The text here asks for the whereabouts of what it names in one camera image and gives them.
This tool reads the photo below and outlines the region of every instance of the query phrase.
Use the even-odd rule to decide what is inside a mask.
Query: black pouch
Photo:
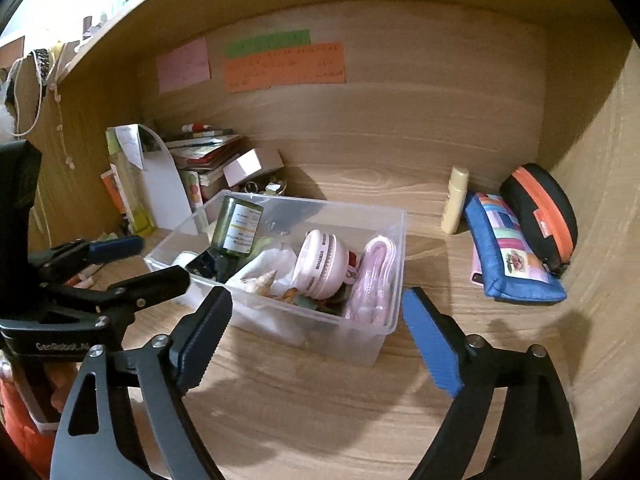
[[[569,199],[541,166],[519,167],[500,186],[500,195],[520,222],[522,235],[548,272],[560,276],[578,241]]]

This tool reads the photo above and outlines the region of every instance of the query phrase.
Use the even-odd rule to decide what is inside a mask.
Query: conch shell
[[[271,285],[276,279],[277,270],[271,270],[266,274],[258,276],[257,278],[240,278],[234,280],[229,285],[250,292],[251,294],[258,294],[259,296],[268,296],[271,290]]]

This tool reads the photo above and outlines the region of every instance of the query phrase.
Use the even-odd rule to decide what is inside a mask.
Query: transparent storage box
[[[308,349],[356,364],[376,361],[385,337],[396,329],[401,303],[406,214],[403,210],[305,198],[265,196],[221,191],[185,220],[145,258],[150,270],[174,264],[179,254],[200,254],[209,246],[214,222],[226,194],[264,208],[257,236],[271,236],[290,244],[298,254],[307,232],[335,234],[358,257],[375,235],[391,238],[398,254],[391,273],[391,310],[386,325],[373,326],[316,312],[297,305],[250,294],[214,280],[191,275],[191,286],[177,301],[197,308],[209,291],[226,286],[234,301],[231,324],[279,343]]]

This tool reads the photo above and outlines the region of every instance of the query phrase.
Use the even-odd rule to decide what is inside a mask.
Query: stack of books
[[[240,135],[233,130],[182,133],[165,140],[192,210],[226,186],[223,168],[239,156]]]

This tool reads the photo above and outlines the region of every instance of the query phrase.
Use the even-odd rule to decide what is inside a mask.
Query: pink rope
[[[358,279],[351,289],[344,317],[384,325],[391,303],[391,270],[396,260],[396,244],[376,236],[366,245]]]

